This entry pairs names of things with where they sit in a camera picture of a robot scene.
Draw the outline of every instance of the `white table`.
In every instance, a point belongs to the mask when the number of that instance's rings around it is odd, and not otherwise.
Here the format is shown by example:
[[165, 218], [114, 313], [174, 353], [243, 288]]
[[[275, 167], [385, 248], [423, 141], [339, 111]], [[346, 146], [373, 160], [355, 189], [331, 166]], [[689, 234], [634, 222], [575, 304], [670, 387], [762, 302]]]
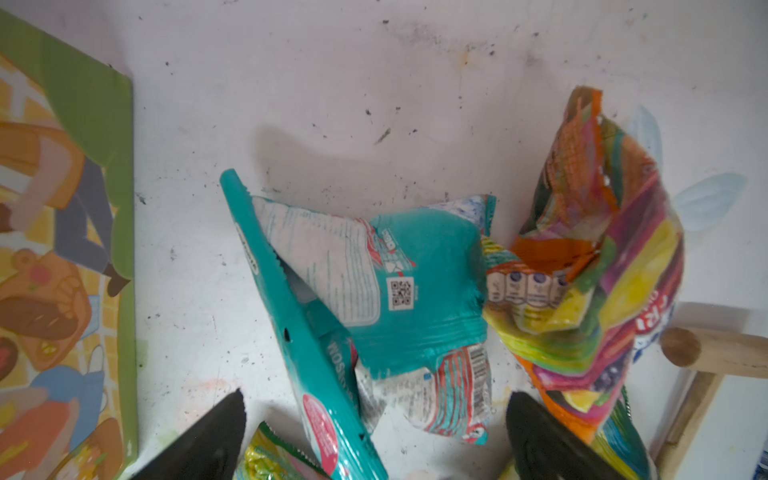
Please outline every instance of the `white table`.
[[[676, 320], [768, 334], [763, 0], [0, 7], [134, 80], [136, 334], [145, 355], [137, 465], [237, 387], [248, 436], [267, 419], [306, 446], [218, 184], [224, 169], [235, 167], [253, 192], [364, 217], [491, 192], [493, 237], [508, 243], [576, 84], [603, 88], [605, 110], [619, 121], [639, 102], [654, 113], [672, 194], [722, 171], [748, 176], [736, 206], [687, 258], [682, 300], [724, 307], [686, 305]], [[393, 478], [418, 469], [443, 478], [499, 473], [515, 371], [497, 337], [489, 348], [498, 412], [488, 445], [427, 435], [389, 413], [373, 439]], [[633, 417], [653, 449], [684, 380], [658, 348], [631, 373]], [[750, 478], [768, 433], [766, 398], [768, 382], [727, 379], [678, 478]]]

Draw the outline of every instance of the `qr code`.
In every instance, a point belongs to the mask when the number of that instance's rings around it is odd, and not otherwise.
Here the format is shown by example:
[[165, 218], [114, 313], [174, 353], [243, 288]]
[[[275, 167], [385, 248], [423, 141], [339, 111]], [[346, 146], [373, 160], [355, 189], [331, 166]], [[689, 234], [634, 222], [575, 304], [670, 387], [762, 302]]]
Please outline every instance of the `qr code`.
[[387, 279], [390, 310], [413, 310], [414, 284], [412, 276], [394, 276]]

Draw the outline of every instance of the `wooden handle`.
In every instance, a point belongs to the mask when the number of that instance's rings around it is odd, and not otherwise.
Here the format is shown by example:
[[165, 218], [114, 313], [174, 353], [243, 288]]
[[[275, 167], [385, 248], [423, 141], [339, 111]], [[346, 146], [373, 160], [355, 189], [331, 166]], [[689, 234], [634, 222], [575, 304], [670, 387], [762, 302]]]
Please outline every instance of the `wooden handle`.
[[661, 335], [660, 344], [677, 366], [768, 379], [768, 339], [762, 336], [676, 327]]
[[667, 433], [667, 439], [656, 455], [659, 478], [672, 480], [677, 474], [723, 378], [725, 375], [708, 372], [698, 372], [694, 377], [672, 428]]

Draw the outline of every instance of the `gray pants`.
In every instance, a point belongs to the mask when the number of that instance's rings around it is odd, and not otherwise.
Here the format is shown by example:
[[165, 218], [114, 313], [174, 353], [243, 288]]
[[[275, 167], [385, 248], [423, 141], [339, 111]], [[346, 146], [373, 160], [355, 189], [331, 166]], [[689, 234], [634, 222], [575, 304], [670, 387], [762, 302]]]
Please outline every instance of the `gray pants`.
[[[96, 229], [101, 245], [88, 239], [88, 220]], [[57, 255], [94, 272], [104, 272], [111, 262], [112, 210], [101, 167], [90, 159], [85, 159], [78, 189], [69, 204], [56, 210], [54, 225]]]

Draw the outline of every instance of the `green border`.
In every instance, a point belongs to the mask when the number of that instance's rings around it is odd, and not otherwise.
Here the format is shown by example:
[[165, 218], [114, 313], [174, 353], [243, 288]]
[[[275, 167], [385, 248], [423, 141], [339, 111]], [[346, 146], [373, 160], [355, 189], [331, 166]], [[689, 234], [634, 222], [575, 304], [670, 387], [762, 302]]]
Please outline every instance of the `green border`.
[[[112, 226], [112, 264], [134, 278], [134, 164], [131, 80], [0, 9], [0, 53], [45, 90], [70, 139], [105, 170], [107, 196], [118, 209]], [[134, 284], [118, 310], [118, 382], [123, 469], [138, 457]]]

